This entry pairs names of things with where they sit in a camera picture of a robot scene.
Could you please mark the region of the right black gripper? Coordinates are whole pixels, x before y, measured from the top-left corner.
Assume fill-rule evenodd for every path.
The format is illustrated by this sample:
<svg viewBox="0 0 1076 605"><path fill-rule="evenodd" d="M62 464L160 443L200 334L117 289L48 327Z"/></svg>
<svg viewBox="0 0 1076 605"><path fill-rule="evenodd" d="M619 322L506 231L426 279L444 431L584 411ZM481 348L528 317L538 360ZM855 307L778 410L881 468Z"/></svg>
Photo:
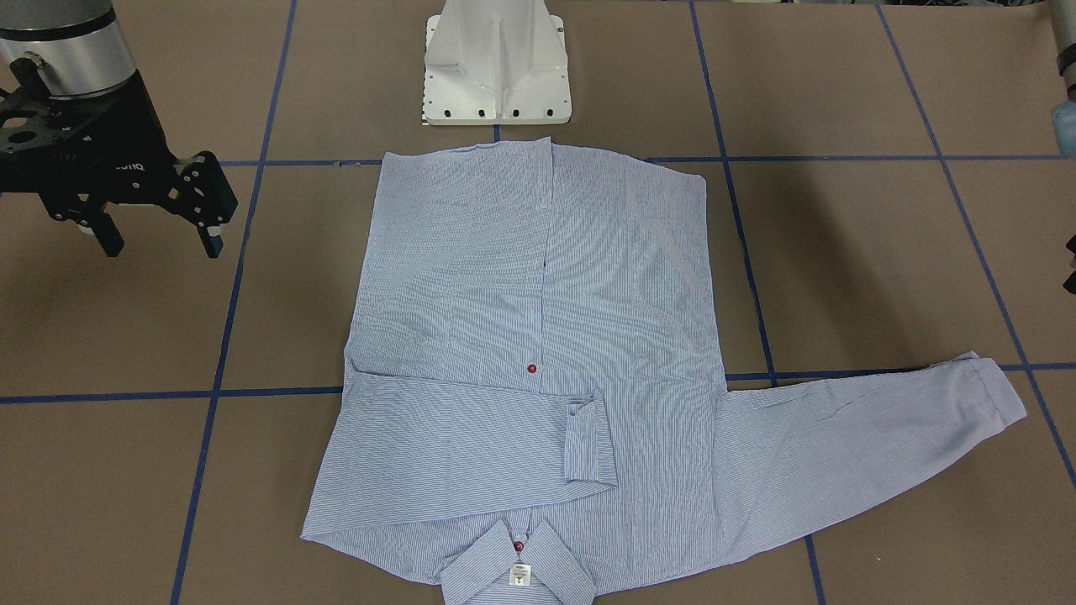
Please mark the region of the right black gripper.
<svg viewBox="0 0 1076 605"><path fill-rule="evenodd" d="M20 87L3 96L3 119L17 118L3 125L4 194L49 194L49 217L91 234L111 258L124 241L104 200L168 203L195 226L207 257L220 257L237 196L210 150L176 160L145 82L76 100L39 101Z"/></svg>

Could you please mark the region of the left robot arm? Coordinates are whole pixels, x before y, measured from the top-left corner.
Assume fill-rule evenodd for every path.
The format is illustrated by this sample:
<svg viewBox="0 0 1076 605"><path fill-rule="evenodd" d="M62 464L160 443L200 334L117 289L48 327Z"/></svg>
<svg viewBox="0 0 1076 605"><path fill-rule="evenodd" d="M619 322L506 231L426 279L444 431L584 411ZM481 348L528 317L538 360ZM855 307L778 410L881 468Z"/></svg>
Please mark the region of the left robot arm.
<svg viewBox="0 0 1076 605"><path fill-rule="evenodd" d="M1044 1L1057 50L1056 66L1066 88L1064 103L1052 109L1054 138L1062 157L1075 157L1075 1Z"/></svg>

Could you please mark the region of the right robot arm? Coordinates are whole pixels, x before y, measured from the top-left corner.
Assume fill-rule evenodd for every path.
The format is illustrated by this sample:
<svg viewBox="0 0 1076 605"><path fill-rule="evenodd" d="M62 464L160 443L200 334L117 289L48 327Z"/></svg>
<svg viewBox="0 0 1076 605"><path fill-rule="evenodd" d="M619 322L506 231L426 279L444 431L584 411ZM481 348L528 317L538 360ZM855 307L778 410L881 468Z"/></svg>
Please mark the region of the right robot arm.
<svg viewBox="0 0 1076 605"><path fill-rule="evenodd" d="M4 1L1 185L49 219L124 239L108 206L158 207L197 230L211 258L238 200L215 154L174 155L111 1Z"/></svg>

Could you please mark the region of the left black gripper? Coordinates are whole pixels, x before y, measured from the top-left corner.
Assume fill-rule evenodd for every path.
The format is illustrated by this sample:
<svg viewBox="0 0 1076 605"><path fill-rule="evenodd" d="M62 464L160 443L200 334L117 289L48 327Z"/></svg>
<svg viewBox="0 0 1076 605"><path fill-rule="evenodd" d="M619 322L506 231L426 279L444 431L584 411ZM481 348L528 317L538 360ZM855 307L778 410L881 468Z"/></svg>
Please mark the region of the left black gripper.
<svg viewBox="0 0 1076 605"><path fill-rule="evenodd" d="M1068 278L1066 278L1066 280L1064 281L1063 289L1066 292L1068 292L1068 294L1075 295L1076 294L1076 257L1075 257L1076 236L1072 236L1071 238L1068 238L1068 242L1066 242L1066 249L1068 249L1068 253L1072 254L1072 261L1071 261L1071 273L1068 273Z"/></svg>

